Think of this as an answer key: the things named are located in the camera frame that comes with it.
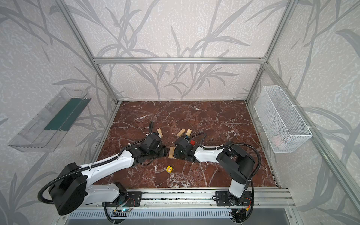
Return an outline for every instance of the wall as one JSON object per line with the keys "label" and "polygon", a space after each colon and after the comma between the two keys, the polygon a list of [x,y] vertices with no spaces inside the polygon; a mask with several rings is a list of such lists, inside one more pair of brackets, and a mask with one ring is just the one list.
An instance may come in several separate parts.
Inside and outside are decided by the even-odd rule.
{"label": "wall", "polygon": [[[360,184],[360,1],[298,4],[270,64]],[[311,141],[274,154],[253,109],[255,124],[283,188],[289,188],[305,224],[360,224],[360,215]]]}
{"label": "wall", "polygon": [[[287,2],[66,0],[97,57],[262,57]],[[119,99],[132,100],[245,99],[258,67],[102,65]]]}
{"label": "wall", "polygon": [[[50,224],[54,206],[38,190],[65,165],[88,162],[115,102],[53,3],[0,2],[0,224]],[[22,153],[8,142],[63,87],[89,91],[92,100],[52,153]]]}

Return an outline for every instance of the white wire mesh basket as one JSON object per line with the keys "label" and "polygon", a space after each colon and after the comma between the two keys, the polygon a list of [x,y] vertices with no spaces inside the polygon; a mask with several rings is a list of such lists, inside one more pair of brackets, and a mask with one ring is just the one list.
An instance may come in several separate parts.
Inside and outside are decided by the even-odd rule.
{"label": "white wire mesh basket", "polygon": [[312,137],[280,86],[263,86],[254,106],[274,153],[290,153]]}

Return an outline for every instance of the yellow cube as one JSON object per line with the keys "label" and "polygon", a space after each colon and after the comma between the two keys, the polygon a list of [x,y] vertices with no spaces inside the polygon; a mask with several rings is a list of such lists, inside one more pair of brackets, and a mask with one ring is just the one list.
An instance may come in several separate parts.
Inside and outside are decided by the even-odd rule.
{"label": "yellow cube", "polygon": [[172,167],[171,167],[171,166],[168,166],[168,167],[166,168],[166,171],[167,171],[168,173],[171,173]]}

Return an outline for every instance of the transparent tray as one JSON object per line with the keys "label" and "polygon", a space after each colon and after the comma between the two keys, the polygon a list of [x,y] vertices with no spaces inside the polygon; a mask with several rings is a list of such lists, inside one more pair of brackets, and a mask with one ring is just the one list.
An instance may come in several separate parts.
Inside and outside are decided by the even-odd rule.
{"label": "transparent tray", "polygon": [[63,88],[10,142],[22,152],[53,152],[89,103],[88,91]]}
{"label": "transparent tray", "polygon": [[274,153],[293,152],[312,137],[280,86],[263,86],[254,108]]}

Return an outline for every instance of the red symbol on yellow cube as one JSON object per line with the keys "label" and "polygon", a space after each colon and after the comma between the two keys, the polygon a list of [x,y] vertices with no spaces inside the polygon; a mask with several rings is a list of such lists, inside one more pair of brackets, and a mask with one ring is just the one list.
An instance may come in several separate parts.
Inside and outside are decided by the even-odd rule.
{"label": "red symbol on yellow cube", "polygon": [[171,166],[168,166],[168,167],[166,168],[166,171],[167,171],[168,173],[171,173],[172,167],[171,167]]}

